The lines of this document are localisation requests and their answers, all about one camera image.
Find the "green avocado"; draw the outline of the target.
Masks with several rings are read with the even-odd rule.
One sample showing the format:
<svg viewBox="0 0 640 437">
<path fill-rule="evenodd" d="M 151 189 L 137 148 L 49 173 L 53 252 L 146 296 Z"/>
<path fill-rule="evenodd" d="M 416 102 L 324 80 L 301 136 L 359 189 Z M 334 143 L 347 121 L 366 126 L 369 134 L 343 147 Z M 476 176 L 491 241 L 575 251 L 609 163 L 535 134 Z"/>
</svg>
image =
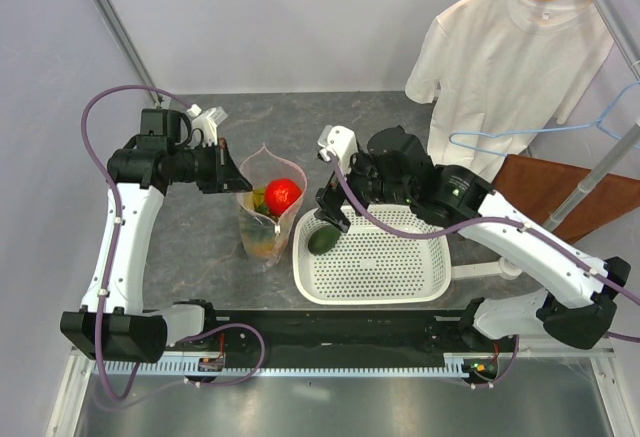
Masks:
<svg viewBox="0 0 640 437">
<path fill-rule="evenodd" d="M 341 232 L 331 225 L 320 227 L 309 236 L 307 249 L 315 256 L 324 255 L 336 245 L 340 236 Z"/>
</svg>

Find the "red orange peach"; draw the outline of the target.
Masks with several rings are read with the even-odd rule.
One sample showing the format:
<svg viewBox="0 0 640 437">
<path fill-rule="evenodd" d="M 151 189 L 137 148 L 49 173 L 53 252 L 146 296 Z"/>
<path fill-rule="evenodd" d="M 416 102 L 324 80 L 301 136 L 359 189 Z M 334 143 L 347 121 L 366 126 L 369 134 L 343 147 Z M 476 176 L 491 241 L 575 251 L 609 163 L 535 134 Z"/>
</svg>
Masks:
<svg viewBox="0 0 640 437">
<path fill-rule="evenodd" d="M 293 180 L 280 178 L 271 181 L 266 186 L 264 201 L 269 212 L 276 217 L 280 217 L 301 195 L 301 188 Z"/>
</svg>

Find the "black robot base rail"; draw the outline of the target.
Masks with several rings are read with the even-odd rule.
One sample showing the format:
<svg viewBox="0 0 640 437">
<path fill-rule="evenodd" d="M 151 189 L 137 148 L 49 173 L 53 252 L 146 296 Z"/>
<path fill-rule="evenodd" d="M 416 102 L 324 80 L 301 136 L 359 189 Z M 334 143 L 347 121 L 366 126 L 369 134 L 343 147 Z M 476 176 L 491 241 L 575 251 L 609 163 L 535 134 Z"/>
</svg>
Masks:
<svg viewBox="0 0 640 437">
<path fill-rule="evenodd" d="M 235 327 L 175 348 L 223 351 L 231 369 L 347 370 L 441 367 L 445 354 L 507 354 L 512 338 L 496 344 L 459 329 L 460 310 L 218 310 L 207 330 Z"/>
</svg>

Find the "clear zip top bag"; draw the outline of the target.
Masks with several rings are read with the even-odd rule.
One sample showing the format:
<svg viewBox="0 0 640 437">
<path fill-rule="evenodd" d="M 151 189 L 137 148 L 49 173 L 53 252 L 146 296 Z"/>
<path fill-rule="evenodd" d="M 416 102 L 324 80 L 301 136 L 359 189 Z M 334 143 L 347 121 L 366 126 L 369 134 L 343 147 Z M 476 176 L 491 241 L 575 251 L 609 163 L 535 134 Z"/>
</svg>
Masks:
<svg viewBox="0 0 640 437">
<path fill-rule="evenodd" d="M 240 166 L 253 189 L 237 196 L 240 237 L 251 268 L 275 266 L 287 247 L 307 189 L 300 166 L 261 147 Z"/>
</svg>

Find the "orange toy pineapple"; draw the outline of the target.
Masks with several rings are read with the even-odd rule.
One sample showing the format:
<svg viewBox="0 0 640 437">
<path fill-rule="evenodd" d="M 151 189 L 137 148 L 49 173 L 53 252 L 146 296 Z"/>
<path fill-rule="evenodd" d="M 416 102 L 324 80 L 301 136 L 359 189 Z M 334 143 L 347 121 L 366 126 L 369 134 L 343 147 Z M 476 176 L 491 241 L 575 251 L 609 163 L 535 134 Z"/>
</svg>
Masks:
<svg viewBox="0 0 640 437">
<path fill-rule="evenodd" d="M 279 218 L 266 203 L 266 188 L 245 194 L 239 201 L 238 219 L 241 240 L 251 257 L 277 260 L 285 247 Z"/>
</svg>

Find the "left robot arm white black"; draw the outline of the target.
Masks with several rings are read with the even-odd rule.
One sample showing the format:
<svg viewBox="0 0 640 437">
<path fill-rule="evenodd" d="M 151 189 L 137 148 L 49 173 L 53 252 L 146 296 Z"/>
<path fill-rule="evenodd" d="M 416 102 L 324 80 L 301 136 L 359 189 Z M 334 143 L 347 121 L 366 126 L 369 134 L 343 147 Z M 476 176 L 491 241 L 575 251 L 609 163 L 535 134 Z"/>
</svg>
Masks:
<svg viewBox="0 0 640 437">
<path fill-rule="evenodd" d="M 94 275 L 79 310 L 64 312 L 60 320 L 62 334 L 88 358 L 155 363 L 184 338 L 198 350 L 218 342 L 211 304 L 189 300 L 147 312 L 142 290 L 152 230 L 170 185 L 194 184 L 204 194 L 252 188 L 217 134 L 226 117 L 220 107 L 145 109 L 139 133 L 108 160 L 115 186 L 107 194 Z"/>
</svg>

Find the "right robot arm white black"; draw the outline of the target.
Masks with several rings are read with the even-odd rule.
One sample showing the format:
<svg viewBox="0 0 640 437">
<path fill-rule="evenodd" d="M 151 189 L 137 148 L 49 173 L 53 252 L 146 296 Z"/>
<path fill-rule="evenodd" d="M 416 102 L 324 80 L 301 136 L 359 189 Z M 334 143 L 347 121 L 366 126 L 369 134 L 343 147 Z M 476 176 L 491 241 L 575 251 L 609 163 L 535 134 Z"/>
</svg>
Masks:
<svg viewBox="0 0 640 437">
<path fill-rule="evenodd" d="M 630 265 L 619 257 L 590 256 L 518 211 L 493 186 L 457 165 L 436 165 L 403 127 L 386 128 L 361 147 L 355 133 L 328 126 L 318 139 L 333 173 L 316 194 L 318 219 L 341 232 L 351 226 L 342 207 L 404 239 L 457 233 L 505 258 L 535 279 L 540 290 L 505 299 L 476 298 L 464 309 L 458 338 L 477 351 L 502 338 L 546 333 L 588 350 L 611 334 Z"/>
</svg>

